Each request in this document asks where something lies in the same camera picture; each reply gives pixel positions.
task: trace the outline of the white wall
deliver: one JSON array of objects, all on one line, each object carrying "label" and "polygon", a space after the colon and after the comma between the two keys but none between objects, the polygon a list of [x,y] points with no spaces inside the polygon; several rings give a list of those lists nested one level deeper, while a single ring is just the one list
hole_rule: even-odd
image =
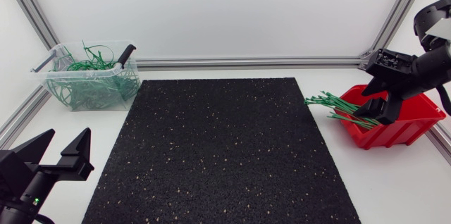
[{"label": "white wall", "polygon": [[140,58],[358,56],[395,0],[38,0],[61,42],[132,39]]},{"label": "white wall", "polygon": [[[414,34],[414,17],[422,8],[436,1],[438,0],[415,0],[399,30],[396,32],[396,35],[388,46],[388,49],[405,54],[416,54],[417,56],[424,54],[423,47],[421,47],[418,37]],[[448,94],[451,94],[450,82],[445,85],[445,88]],[[428,91],[426,95],[439,107],[443,108],[440,96],[436,90],[432,89]],[[443,125],[445,125],[448,130],[451,130],[451,117],[447,116],[443,121]]]},{"label": "white wall", "polygon": [[27,72],[47,50],[16,0],[0,0],[0,126],[38,84]]}]

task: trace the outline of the aluminum frame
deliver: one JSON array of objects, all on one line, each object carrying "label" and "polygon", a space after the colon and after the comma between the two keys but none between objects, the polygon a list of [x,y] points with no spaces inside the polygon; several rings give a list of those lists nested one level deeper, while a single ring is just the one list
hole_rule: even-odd
[{"label": "aluminum frame", "polygon": [[[59,43],[49,21],[37,0],[17,0],[30,24],[47,49]],[[216,69],[274,69],[274,68],[364,68],[369,54],[376,49],[386,48],[396,33],[414,0],[396,0],[387,20],[369,50],[352,57],[302,57],[302,58],[206,58],[206,59],[141,59],[137,60],[139,70],[216,70]],[[13,115],[0,127],[0,149],[9,148],[27,126],[34,115],[49,99],[43,87],[38,87],[20,105]],[[426,135],[451,165],[451,134],[440,124]]]}]

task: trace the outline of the red storage bin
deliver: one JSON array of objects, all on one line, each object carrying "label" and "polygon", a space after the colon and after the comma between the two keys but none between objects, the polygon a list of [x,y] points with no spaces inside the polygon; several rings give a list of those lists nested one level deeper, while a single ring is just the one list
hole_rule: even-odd
[{"label": "red storage bin", "polygon": [[[351,104],[363,105],[371,98],[382,97],[385,99],[387,97],[387,92],[364,97],[362,92],[365,87],[366,85],[353,86],[341,98]],[[342,112],[335,112],[351,118]],[[371,147],[391,147],[394,144],[406,144],[409,146],[445,117],[445,113],[426,95],[419,94],[402,103],[400,117],[393,124],[378,125],[371,130],[367,130],[350,121],[341,120],[341,123],[345,126],[357,146],[368,150]]]}]

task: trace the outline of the bundle of green zip ties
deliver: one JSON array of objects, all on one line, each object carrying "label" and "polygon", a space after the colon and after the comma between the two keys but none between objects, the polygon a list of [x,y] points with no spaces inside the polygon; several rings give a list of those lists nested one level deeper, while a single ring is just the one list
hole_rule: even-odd
[{"label": "bundle of green zip ties", "polygon": [[321,93],[323,93],[325,96],[317,96],[317,97],[311,97],[311,98],[306,98],[304,103],[306,105],[310,105],[310,104],[320,104],[323,106],[326,106],[328,108],[333,108],[336,111],[340,111],[343,113],[348,114],[352,119],[349,119],[347,117],[344,117],[342,115],[338,115],[334,112],[330,112],[332,115],[328,116],[328,118],[337,118],[337,119],[343,119],[343,120],[348,120],[350,122],[353,122],[365,129],[372,129],[375,126],[379,125],[380,123],[375,120],[375,119],[370,119],[370,118],[360,118],[360,117],[356,117],[353,115],[353,113],[360,108],[360,106],[355,105],[355,104],[351,104],[343,99],[341,99],[340,97],[336,97],[333,94],[329,93],[329,92],[324,92],[321,91]]},{"label": "bundle of green zip ties", "polygon": [[[111,52],[111,60],[105,61],[100,50],[92,49],[104,47]],[[94,45],[86,47],[83,43],[87,59],[76,61],[72,54],[64,47],[68,55],[54,61],[54,69],[65,68],[66,71],[77,70],[109,70],[114,61],[113,51],[107,46]],[[126,100],[134,97],[140,88],[140,79],[127,64],[117,75],[111,77],[74,77],[64,79],[47,79],[49,91],[64,105],[75,110],[99,110],[111,106],[123,105]]]}]

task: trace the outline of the speckled rubber mat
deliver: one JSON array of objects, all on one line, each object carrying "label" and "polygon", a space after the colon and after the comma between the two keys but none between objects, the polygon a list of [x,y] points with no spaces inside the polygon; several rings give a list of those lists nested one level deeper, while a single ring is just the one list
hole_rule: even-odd
[{"label": "speckled rubber mat", "polygon": [[303,101],[294,78],[144,81],[83,222],[360,223]]}]

